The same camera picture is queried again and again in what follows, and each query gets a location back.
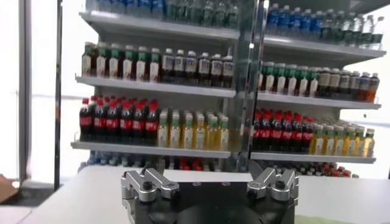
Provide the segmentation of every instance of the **soda bottle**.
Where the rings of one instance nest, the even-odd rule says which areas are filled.
[[[123,60],[123,79],[136,80],[137,53],[132,45],[126,45],[125,59]]]
[[[358,91],[358,100],[365,101],[367,97],[367,93],[370,88],[370,74],[368,72],[364,72],[360,78],[360,85]]]
[[[278,17],[278,26],[277,26],[277,35],[285,36],[288,33],[288,23],[289,23],[289,16],[290,16],[290,6],[285,5],[282,9],[279,11],[279,17]]]
[[[220,54],[216,54],[211,58],[211,86],[222,87],[222,61]]]
[[[277,25],[279,18],[279,4],[273,3],[272,7],[269,9],[267,16],[267,29],[268,34],[276,34]]]
[[[97,141],[104,142],[104,136],[106,134],[106,119],[107,110],[104,108],[103,100],[98,100],[93,119],[93,132],[95,134],[94,139]]]
[[[228,55],[223,58],[223,68],[222,68],[222,87],[231,88],[233,81],[233,57]]]
[[[203,52],[199,58],[199,85],[210,86],[210,60],[207,52]]]

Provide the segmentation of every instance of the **bottle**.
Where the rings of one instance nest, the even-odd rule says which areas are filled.
[[[329,95],[329,83],[330,83],[330,69],[322,68],[319,73],[318,92],[319,97],[328,98]]]
[[[366,102],[369,102],[369,103],[374,102],[375,95],[377,94],[378,86],[379,86],[378,73],[373,73],[372,77],[370,79],[369,89],[368,89],[367,95],[366,95]]]
[[[211,86],[222,87],[222,61],[220,54],[216,54],[211,58]]]
[[[363,24],[363,31],[361,34],[360,44],[362,44],[363,47],[369,47],[369,45],[371,44],[373,31],[374,31],[374,16],[369,15],[367,16],[367,20]]]
[[[360,85],[358,91],[358,100],[365,101],[367,97],[367,93],[370,88],[370,74],[368,72],[364,72],[360,78]]]
[[[288,34],[288,23],[289,23],[289,15],[290,15],[290,6],[285,5],[282,9],[280,9],[278,14],[278,23],[277,23],[277,35],[286,36]]]
[[[374,31],[372,32],[370,48],[373,50],[381,50],[383,33],[385,32],[385,18],[380,16],[375,23]]]
[[[147,67],[146,62],[146,52],[147,49],[146,47],[139,47],[138,48],[138,61],[137,61],[137,66],[136,66],[136,81],[149,81],[149,77],[147,75]]]
[[[324,22],[322,23],[322,28],[321,28],[320,39],[322,41],[330,41],[332,24],[333,24],[333,9],[328,9],[325,14]]]
[[[210,86],[210,60],[207,52],[203,52],[199,58],[199,85]]]
[[[233,82],[233,57],[228,55],[223,58],[222,66],[222,87],[231,88]]]
[[[137,53],[132,45],[126,45],[125,59],[123,60],[123,79],[135,81],[137,78]]]
[[[197,86],[198,77],[197,77],[196,68],[197,68],[196,53],[194,51],[189,51],[187,58],[185,60],[185,73],[187,74],[185,83],[187,85]]]
[[[300,19],[299,32],[303,39],[310,38],[311,9],[306,9]]]
[[[267,17],[266,32],[268,34],[276,34],[276,30],[278,26],[278,18],[279,18],[279,4],[274,3],[272,7],[269,9],[269,13]]]
[[[368,128],[366,137],[364,139],[364,148],[363,148],[363,157],[372,157],[374,154],[374,145],[375,141],[373,139],[374,137],[374,129]]]
[[[352,126],[347,127],[346,137],[344,138],[344,145],[342,147],[343,156],[352,156],[353,150],[355,149],[355,130]]]
[[[297,69],[297,65],[286,66],[287,82],[285,84],[285,89],[286,89],[286,94],[289,96],[295,95],[295,88],[297,85],[296,69]]]
[[[172,55],[172,49],[165,49],[165,54],[163,56],[163,64],[162,64],[162,79],[163,83],[172,83],[175,77],[175,73],[173,71],[174,65],[174,57]]]
[[[160,120],[157,131],[157,146],[168,147],[168,126],[167,126],[168,114],[166,112],[160,113]]]
[[[93,52],[94,44],[85,42],[85,50],[81,61],[82,76],[96,76],[96,54]]]
[[[99,78],[105,78],[110,75],[109,62],[110,53],[108,51],[108,44],[99,42],[97,44],[99,56],[96,59],[96,74]]]
[[[90,140],[92,132],[92,111],[88,106],[89,99],[84,98],[80,109],[80,141]]]
[[[344,127],[335,125],[335,142],[331,155],[342,156],[342,147],[344,145]]]
[[[152,48],[152,61],[150,68],[150,82],[160,82],[160,50],[158,48]]]

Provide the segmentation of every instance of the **plastic bottle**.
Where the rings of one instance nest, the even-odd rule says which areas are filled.
[[[364,72],[360,78],[360,85],[358,91],[358,100],[365,101],[370,88],[370,74]]]
[[[364,139],[363,157],[372,157],[374,154],[374,129],[368,128]]]
[[[222,60],[221,55],[216,54],[211,58],[211,86],[222,87]]]
[[[266,32],[269,34],[276,34],[279,18],[279,4],[274,3],[269,9],[267,17],[267,28]]]
[[[385,32],[385,18],[380,16],[377,23],[375,23],[374,31],[372,32],[371,45],[370,48],[374,50],[381,50],[381,43],[383,38],[383,33]]]
[[[278,14],[278,23],[277,23],[277,35],[286,36],[288,34],[288,23],[290,16],[290,6],[285,5],[280,9]]]
[[[207,52],[203,52],[199,58],[199,85],[210,86],[210,60]]]

